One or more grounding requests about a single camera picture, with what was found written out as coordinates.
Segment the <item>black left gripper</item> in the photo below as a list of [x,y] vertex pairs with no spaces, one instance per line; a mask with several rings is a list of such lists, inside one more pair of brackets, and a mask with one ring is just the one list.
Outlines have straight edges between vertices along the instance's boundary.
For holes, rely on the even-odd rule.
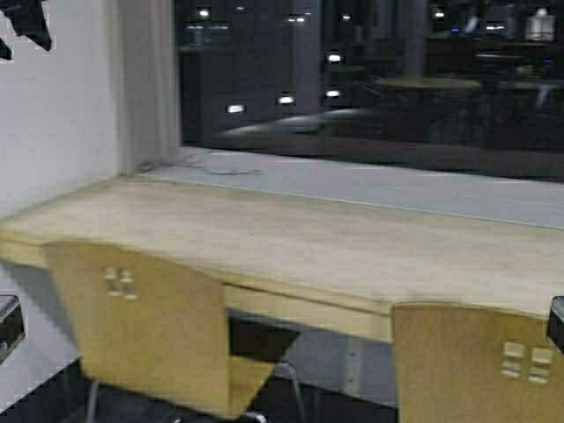
[[26,37],[49,52],[52,38],[41,0],[2,0],[1,13],[11,22],[18,37]]

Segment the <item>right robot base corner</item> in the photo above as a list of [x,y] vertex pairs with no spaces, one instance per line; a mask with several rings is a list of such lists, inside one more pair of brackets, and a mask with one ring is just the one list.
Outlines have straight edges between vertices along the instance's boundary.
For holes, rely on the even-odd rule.
[[552,299],[547,327],[546,337],[561,352],[564,353],[564,297],[555,296]]

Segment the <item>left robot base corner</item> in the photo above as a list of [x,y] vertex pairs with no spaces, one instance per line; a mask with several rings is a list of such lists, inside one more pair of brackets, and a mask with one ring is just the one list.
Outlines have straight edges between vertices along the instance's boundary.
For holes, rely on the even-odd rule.
[[0,316],[0,360],[1,363],[4,363],[26,337],[24,317],[18,296],[1,296]]

